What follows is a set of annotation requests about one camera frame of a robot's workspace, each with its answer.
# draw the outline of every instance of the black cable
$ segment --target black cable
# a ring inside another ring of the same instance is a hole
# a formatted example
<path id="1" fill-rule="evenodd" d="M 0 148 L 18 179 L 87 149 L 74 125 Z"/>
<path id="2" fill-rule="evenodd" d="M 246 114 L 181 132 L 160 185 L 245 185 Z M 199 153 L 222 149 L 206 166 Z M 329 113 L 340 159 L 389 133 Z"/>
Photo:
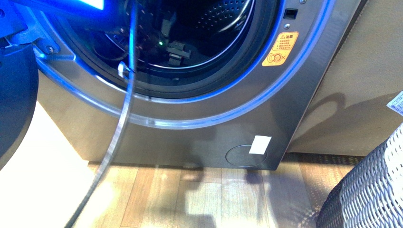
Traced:
<path id="1" fill-rule="evenodd" d="M 115 152 L 117 151 L 120 141 L 122 139 L 122 135 L 124 133 L 128 117 L 130 115 L 131 107 L 132 107 L 132 97 L 134 91 L 134 80 L 135 80 L 135 67 L 136 67 L 136 54 L 135 54 L 135 38 L 136 38 L 136 28 L 137 28 L 137 3 L 134 1 L 134 5 L 132 7 L 131 16 L 130 16 L 130 37 L 129 37 L 129 80 L 127 83 L 127 90 L 125 95 L 125 100 L 122 107 L 122 112 L 119 117 L 119 121 L 116 126 L 115 133 L 112 137 L 111 143 L 109 144 L 109 148 L 106 151 L 106 154 L 96 170 L 96 174 L 94 180 L 90 188 L 88 189 L 87 194 L 82 199 L 81 203 L 77 207 L 74 214 L 71 216 L 70 220 L 66 224 L 65 228 L 73 227 L 74 223 L 80 216 L 84 207 L 88 203 L 91 195 L 94 193 L 96 187 L 104 177 L 109 165 L 111 164 Z"/>

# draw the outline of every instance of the screw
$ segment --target screw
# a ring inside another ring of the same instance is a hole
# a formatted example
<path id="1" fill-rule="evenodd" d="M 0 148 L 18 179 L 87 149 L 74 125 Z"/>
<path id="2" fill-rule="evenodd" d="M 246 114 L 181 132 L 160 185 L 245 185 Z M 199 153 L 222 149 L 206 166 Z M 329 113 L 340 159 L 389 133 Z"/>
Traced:
<path id="1" fill-rule="evenodd" d="M 52 46 L 46 46 L 46 49 L 48 50 L 49 53 L 55 52 L 55 49 Z"/>

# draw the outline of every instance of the beige wall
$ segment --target beige wall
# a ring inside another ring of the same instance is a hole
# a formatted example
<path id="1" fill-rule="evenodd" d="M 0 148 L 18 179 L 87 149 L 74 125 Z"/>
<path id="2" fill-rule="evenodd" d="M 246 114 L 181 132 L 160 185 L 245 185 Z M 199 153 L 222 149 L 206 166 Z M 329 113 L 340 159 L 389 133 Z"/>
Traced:
<path id="1" fill-rule="evenodd" d="M 367 155 L 403 122 L 403 1 L 369 0 L 326 73 L 288 152 Z"/>

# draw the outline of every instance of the gray metal casing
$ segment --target gray metal casing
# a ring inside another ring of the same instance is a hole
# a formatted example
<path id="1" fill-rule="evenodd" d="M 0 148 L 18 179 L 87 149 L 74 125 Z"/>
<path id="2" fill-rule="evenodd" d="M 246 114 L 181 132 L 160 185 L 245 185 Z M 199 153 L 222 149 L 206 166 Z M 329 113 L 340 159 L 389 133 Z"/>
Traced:
<path id="1" fill-rule="evenodd" d="M 265 135 L 272 137 L 268 157 L 256 168 L 276 169 L 359 2 L 282 1 L 265 47 L 236 82 L 192 99 L 136 95 L 115 162 L 236 168 L 226 162 L 226 152 Z M 283 19 L 285 8 L 298 9 L 297 19 Z M 41 76 L 38 101 L 84 160 L 99 161 L 115 128 L 123 91 L 77 64 L 78 57 L 46 17 L 40 12 L 36 17 L 60 46 L 57 54 L 37 52 L 41 71 L 60 86 Z M 299 37 L 285 64 L 262 66 L 277 35 L 286 31 L 298 31 Z M 241 48 L 248 48 L 248 39 Z"/>

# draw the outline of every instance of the wooden floor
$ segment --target wooden floor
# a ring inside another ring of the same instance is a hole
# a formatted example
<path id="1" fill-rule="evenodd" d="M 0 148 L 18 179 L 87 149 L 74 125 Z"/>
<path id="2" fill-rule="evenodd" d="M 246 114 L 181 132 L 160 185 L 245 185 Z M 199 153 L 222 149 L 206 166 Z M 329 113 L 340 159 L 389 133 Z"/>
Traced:
<path id="1" fill-rule="evenodd" d="M 0 227 L 63 227 L 97 168 L 42 114 L 0 171 Z M 276 171 L 114 165 L 75 227 L 315 227 L 328 193 L 358 162 L 286 154 Z"/>
<path id="2" fill-rule="evenodd" d="M 315 227 L 327 195 L 357 162 L 287 154 L 276 171 L 113 166 L 75 227 Z M 95 213 L 99 204 L 107 206 Z"/>

